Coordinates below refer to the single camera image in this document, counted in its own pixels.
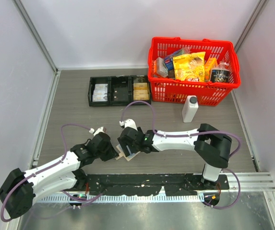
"black storage box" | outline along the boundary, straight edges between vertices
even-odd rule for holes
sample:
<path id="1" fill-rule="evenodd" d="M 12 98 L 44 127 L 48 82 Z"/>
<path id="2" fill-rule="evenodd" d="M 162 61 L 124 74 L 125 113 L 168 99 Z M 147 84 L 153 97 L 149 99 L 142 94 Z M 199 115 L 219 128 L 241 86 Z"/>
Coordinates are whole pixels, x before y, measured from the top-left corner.
<path id="1" fill-rule="evenodd" d="M 106 105 L 128 105 L 134 100 L 134 83 L 147 83 L 149 100 L 144 100 L 151 104 L 151 88 L 147 75 L 144 76 L 110 76 L 91 77 L 88 88 L 89 106 Z M 93 102 L 93 94 L 96 84 L 108 84 L 107 101 Z"/>

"wood grain surface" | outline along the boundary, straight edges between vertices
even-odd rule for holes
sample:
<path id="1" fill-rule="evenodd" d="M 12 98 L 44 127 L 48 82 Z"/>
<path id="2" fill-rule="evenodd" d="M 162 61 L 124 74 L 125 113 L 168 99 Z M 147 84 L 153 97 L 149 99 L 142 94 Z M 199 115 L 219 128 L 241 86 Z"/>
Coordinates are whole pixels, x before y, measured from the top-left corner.
<path id="1" fill-rule="evenodd" d="M 122 129 L 119 120 L 124 106 L 88 106 L 89 78 L 96 76 L 144 75 L 146 69 L 100 69 L 62 71 L 57 86 L 51 114 L 48 121 L 39 165 L 45 164 L 64 153 L 60 127 L 66 123 L 78 123 L 94 129 L 105 126 L 113 146 Z M 255 172 L 239 117 L 231 95 L 218 106 L 199 106 L 193 122 L 183 123 L 183 104 L 153 102 L 156 111 L 155 128 L 163 131 L 185 131 L 198 128 L 201 123 L 209 123 L 215 128 L 234 133 L 242 138 L 240 151 L 230 159 L 229 168 L 235 172 Z M 152 113 L 146 105 L 133 105 L 125 118 L 132 118 L 143 131 L 151 129 Z M 84 143 L 91 134 L 79 127 L 64 129 L 68 148 Z M 232 149 L 237 142 L 233 141 Z M 103 162 L 100 159 L 85 166 L 87 173 L 201 173 L 204 161 L 196 152 L 166 150 L 159 153 L 139 153 L 131 161 L 124 158 Z"/>

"gray bottle cap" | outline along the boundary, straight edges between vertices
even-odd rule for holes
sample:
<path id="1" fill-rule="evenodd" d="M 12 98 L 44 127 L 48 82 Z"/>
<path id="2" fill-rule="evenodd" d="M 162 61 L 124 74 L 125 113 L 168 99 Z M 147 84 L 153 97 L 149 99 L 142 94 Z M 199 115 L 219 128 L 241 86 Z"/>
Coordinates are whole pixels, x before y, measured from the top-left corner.
<path id="1" fill-rule="evenodd" d="M 197 97 L 191 97 L 190 98 L 190 103 L 196 104 L 197 103 Z"/>

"red shopping basket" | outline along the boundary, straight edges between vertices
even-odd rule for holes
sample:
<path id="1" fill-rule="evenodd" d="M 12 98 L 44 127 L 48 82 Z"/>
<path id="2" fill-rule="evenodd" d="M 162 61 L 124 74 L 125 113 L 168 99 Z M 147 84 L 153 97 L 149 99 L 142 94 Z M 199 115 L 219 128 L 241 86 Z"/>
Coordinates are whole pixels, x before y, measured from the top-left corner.
<path id="1" fill-rule="evenodd" d="M 216 58 L 229 63 L 229 83 L 192 82 L 166 78 L 155 78 L 154 60 L 183 48 L 190 47 L 191 52 L 205 51 L 205 60 Z M 184 103 L 188 95 L 196 95 L 201 105 L 218 105 L 233 89 L 239 87 L 239 61 L 231 42 L 182 40 L 179 37 L 154 37 L 148 55 L 148 79 L 151 83 L 152 100 L 156 102 Z"/>

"white bottle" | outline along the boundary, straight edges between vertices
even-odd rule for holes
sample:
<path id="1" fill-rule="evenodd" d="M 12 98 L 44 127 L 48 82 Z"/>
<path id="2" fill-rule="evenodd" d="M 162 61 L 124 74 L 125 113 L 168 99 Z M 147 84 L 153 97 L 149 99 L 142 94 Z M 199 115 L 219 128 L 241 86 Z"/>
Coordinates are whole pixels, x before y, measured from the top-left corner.
<path id="1" fill-rule="evenodd" d="M 196 96 L 187 96 L 182 109 L 182 118 L 184 123 L 191 122 L 197 112 L 198 102 Z"/>

